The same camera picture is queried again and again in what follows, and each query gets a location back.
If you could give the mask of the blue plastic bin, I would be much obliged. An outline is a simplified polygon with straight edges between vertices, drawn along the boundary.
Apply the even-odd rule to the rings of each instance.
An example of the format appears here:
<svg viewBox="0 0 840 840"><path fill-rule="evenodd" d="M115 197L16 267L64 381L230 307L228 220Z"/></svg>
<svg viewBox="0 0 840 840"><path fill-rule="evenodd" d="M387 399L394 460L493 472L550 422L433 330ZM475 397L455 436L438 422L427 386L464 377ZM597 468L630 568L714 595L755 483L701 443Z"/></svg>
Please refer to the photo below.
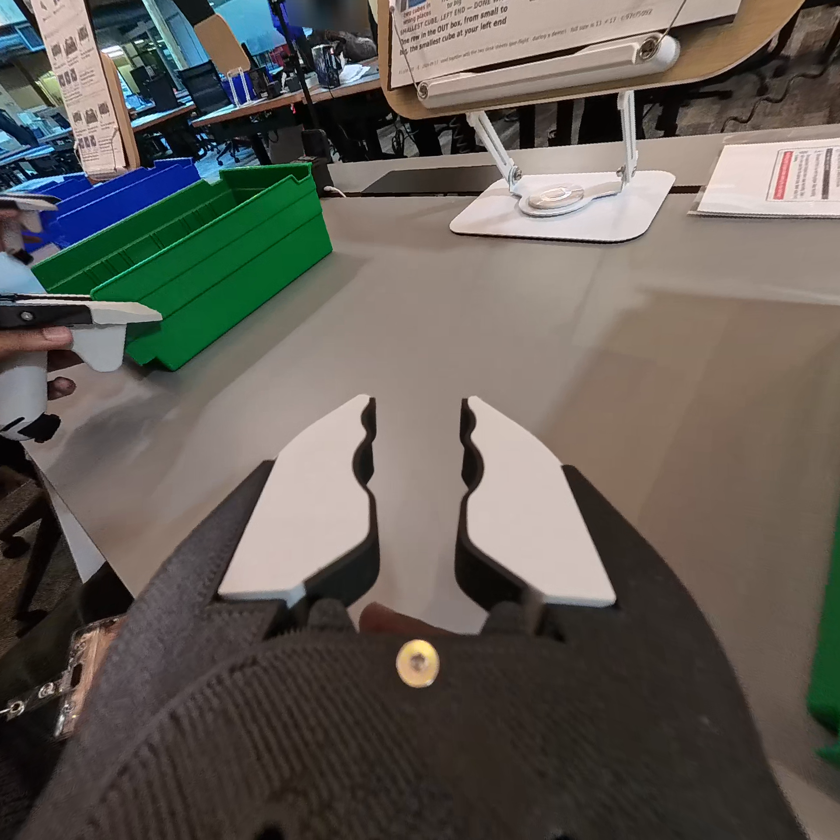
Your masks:
<svg viewBox="0 0 840 840"><path fill-rule="evenodd" d="M104 228L150 207L201 180L190 159L156 161L107 182L93 184L84 174L38 187L36 193L57 199L54 212L42 213L43 245L68 248Z"/></svg>

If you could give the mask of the person's right hand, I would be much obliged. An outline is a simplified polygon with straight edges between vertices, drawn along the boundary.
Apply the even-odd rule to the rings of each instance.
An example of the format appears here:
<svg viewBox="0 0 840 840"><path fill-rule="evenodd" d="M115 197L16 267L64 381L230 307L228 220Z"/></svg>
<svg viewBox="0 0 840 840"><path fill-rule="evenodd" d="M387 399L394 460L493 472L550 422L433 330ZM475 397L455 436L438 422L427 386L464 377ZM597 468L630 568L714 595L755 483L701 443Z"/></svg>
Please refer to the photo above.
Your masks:
<svg viewBox="0 0 840 840"><path fill-rule="evenodd" d="M452 635L442 627L397 612L379 602L371 602L364 607L359 618L359 629L363 634L392 634L411 639Z"/></svg>

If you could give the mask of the printed paper sheet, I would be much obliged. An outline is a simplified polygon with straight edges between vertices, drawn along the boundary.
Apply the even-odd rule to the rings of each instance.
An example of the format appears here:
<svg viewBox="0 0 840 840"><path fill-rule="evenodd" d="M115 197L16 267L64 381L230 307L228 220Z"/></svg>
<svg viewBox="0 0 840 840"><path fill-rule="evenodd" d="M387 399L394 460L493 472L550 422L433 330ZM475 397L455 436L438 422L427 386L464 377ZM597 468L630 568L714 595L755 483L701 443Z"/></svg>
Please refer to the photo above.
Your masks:
<svg viewBox="0 0 840 840"><path fill-rule="evenodd" d="M839 140L730 143L690 214L839 218Z"/></svg>

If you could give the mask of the metal badge clip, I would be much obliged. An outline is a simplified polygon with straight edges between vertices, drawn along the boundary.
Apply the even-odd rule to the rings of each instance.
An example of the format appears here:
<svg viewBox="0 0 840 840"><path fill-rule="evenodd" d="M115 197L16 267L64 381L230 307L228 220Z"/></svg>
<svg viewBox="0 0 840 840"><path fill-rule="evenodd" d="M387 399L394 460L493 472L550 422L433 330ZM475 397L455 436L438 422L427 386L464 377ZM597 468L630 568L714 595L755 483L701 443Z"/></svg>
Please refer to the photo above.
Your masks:
<svg viewBox="0 0 840 840"><path fill-rule="evenodd" d="M68 740L77 730L91 688L126 618L126 613L111 616L76 630L62 671L5 699L1 707L2 723L44 708L51 709L55 712L51 737L57 741Z"/></svg>

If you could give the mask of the wooden document board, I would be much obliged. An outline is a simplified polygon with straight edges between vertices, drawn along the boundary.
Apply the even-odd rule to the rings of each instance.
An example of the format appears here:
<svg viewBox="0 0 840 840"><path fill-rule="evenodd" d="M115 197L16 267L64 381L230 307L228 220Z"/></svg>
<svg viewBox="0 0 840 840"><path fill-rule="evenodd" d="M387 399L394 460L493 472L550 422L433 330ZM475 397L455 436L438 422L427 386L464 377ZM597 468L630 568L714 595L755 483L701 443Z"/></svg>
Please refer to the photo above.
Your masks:
<svg viewBox="0 0 840 840"><path fill-rule="evenodd" d="M117 173L131 172L141 168L142 161L134 137L129 109L123 96L122 79L113 60L104 51L100 51L99 55L104 78L108 85L113 114L119 129L119 139L124 157L123 165L116 167L115 171Z"/></svg>

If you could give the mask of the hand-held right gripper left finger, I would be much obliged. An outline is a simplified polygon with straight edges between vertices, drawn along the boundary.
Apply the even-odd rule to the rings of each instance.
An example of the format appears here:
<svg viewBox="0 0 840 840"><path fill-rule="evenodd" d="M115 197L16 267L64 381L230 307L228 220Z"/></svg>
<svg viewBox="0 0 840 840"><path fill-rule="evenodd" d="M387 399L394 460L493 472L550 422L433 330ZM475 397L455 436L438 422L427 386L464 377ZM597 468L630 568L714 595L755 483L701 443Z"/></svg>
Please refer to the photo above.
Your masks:
<svg viewBox="0 0 840 840"><path fill-rule="evenodd" d="M278 454L218 586L227 602L351 606L380 571L375 399L360 394Z"/></svg>

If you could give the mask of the dark flat pad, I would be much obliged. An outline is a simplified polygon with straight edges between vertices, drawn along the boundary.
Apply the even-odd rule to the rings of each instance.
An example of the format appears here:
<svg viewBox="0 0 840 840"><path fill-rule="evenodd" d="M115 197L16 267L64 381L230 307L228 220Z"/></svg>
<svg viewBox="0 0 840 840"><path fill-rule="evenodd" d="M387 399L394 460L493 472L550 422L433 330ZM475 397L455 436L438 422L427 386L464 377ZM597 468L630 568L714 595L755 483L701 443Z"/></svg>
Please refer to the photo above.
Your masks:
<svg viewBox="0 0 840 840"><path fill-rule="evenodd" d="M365 197L478 196L499 181L493 165L393 170L360 193Z"/></svg>

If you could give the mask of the black tripod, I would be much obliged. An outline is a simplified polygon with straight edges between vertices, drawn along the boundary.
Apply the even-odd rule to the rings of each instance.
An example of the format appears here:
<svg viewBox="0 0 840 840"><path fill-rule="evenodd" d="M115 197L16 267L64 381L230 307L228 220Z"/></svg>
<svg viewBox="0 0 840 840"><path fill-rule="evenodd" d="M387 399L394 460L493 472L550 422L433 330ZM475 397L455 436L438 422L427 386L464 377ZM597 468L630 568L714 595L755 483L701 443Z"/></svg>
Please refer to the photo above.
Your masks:
<svg viewBox="0 0 840 840"><path fill-rule="evenodd" d="M297 79L306 103L306 115L301 118L303 125L301 141L304 153L329 162L331 159L329 137L322 129L319 113L314 107L307 83L307 72L312 65L312 52L305 31L302 27L290 22L283 2L268 1L268 5L275 28L279 30L288 49L287 64L290 72Z"/></svg>

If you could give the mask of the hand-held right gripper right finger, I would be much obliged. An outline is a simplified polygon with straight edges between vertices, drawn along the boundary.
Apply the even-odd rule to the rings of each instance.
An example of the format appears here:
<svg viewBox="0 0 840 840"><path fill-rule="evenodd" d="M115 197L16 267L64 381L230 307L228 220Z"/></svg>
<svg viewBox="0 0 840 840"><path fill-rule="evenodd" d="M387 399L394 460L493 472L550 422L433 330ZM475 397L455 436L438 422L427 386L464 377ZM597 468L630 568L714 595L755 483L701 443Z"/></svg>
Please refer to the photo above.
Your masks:
<svg viewBox="0 0 840 840"><path fill-rule="evenodd" d="M557 457L476 395L462 400L458 432L460 590L480 607L614 606L613 584Z"/></svg>

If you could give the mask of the cardboard sign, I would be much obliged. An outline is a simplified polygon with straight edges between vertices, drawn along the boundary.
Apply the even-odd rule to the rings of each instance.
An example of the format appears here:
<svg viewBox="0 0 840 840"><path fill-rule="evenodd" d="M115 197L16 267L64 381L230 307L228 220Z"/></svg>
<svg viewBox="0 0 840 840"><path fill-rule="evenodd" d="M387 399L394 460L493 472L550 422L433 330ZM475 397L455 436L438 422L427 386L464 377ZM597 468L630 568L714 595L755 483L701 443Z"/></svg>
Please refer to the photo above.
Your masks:
<svg viewBox="0 0 840 840"><path fill-rule="evenodd" d="M217 71L230 76L250 69L251 60L224 17L213 13L192 26Z"/></svg>

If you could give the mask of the wooden edged table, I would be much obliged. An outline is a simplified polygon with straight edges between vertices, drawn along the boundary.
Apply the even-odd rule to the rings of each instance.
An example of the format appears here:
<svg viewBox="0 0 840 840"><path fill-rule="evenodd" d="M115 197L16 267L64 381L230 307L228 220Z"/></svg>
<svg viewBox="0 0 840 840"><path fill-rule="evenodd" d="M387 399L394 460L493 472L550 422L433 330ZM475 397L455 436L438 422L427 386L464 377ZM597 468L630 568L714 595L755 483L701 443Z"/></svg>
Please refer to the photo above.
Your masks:
<svg viewBox="0 0 840 840"><path fill-rule="evenodd" d="M249 101L210 112L192 121L195 130L216 131L224 140L257 141L266 136L269 144L286 145L300 135L301 152L332 161L383 160L382 125L391 120L391 110L382 94L379 61L367 59L347 66L337 87L316 84L276 98Z"/></svg>

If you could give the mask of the green plastic bin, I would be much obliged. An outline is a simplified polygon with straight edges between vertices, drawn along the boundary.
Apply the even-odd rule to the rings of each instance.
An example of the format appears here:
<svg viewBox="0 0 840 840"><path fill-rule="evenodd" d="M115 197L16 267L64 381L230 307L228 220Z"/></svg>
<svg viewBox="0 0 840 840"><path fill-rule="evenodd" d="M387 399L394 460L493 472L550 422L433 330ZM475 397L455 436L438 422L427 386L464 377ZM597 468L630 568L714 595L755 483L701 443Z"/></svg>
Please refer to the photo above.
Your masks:
<svg viewBox="0 0 840 840"><path fill-rule="evenodd" d="M827 586L806 698L811 717L834 736L817 754L839 769L839 594Z"/></svg>
<svg viewBox="0 0 840 840"><path fill-rule="evenodd" d="M137 364L177 371L333 250L309 160L220 171L34 267L58 294L138 302Z"/></svg>

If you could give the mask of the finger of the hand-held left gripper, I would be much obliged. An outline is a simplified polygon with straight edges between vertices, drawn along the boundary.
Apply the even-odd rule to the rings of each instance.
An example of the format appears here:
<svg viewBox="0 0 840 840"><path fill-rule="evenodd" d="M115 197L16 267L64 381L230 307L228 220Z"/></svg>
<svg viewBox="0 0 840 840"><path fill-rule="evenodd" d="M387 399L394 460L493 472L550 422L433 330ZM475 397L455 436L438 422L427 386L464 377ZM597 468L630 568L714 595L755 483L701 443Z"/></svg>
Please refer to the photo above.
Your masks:
<svg viewBox="0 0 840 840"><path fill-rule="evenodd" d="M3 226L17 226L32 234L44 231L44 214L52 214L58 203L52 196L27 193L1 194L1 223Z"/></svg>
<svg viewBox="0 0 840 840"><path fill-rule="evenodd" d="M2 332L67 328L72 334L71 352L96 372L112 372L121 366L129 326L161 320L158 311L137 302L50 294L3 294L1 298Z"/></svg>

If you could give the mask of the wooden white document stand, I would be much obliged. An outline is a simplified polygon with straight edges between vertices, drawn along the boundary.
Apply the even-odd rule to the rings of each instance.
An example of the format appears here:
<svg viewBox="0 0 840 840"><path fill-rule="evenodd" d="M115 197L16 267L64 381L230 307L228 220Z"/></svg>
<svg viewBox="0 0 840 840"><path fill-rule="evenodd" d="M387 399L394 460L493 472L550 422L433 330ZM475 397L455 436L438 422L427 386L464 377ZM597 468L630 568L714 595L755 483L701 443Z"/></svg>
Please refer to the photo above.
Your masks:
<svg viewBox="0 0 840 840"><path fill-rule="evenodd" d="M393 3L377 4L381 85L402 117L464 114L490 153L500 180L450 223L455 235L621 244L643 236L676 178L637 173L635 91L705 81L750 58L780 33L803 2L740 2L730 20L670 26L528 59L465 70L391 88ZM608 171L524 174L493 128L489 112L541 102L616 95L623 158Z"/></svg>

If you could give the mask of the printed instruction sheet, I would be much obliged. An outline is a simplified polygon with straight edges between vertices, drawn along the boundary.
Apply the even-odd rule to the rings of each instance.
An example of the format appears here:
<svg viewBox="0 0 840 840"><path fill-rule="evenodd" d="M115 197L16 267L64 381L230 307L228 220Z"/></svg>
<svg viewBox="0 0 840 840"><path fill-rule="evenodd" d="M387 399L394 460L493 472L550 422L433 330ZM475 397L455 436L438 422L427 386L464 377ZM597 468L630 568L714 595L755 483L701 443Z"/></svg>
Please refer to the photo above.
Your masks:
<svg viewBox="0 0 840 840"><path fill-rule="evenodd" d="M126 170L114 101L84 1L32 1L82 170L103 181Z"/></svg>
<svg viewBox="0 0 840 840"><path fill-rule="evenodd" d="M740 1L394 2L389 82L400 88L456 72L670 26L734 18Z"/></svg>

